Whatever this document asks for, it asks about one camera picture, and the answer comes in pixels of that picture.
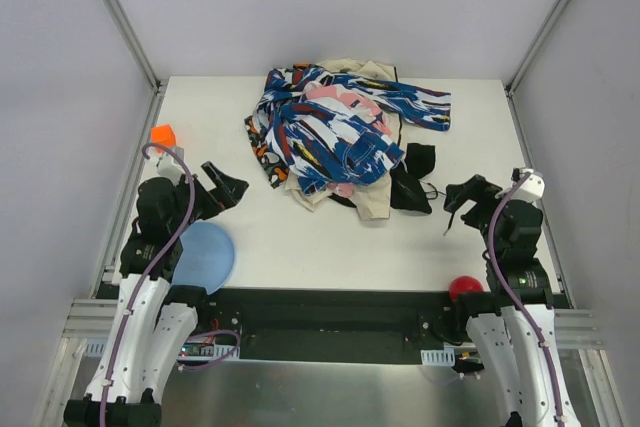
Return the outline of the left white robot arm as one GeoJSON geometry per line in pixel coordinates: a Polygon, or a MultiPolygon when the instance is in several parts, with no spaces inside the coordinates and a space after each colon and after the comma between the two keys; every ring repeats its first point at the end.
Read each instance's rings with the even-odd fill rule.
{"type": "Polygon", "coordinates": [[[235,207],[249,187],[210,162],[202,169],[214,183],[211,190],[184,173],[139,186],[109,337],[84,396],[66,404],[67,425],[160,425],[163,391],[183,344],[211,325],[207,290],[173,281],[185,257],[179,236],[235,207]]]}

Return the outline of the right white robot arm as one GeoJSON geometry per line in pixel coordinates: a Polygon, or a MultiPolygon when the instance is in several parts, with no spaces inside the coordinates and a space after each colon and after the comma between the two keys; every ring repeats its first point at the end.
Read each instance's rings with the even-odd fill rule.
{"type": "Polygon", "coordinates": [[[535,203],[543,178],[517,168],[503,189],[480,175],[445,190],[452,217],[483,239],[486,292],[462,292],[454,301],[458,328],[480,355],[505,426],[577,426],[561,368],[549,276],[537,258],[544,216],[535,203]]]}

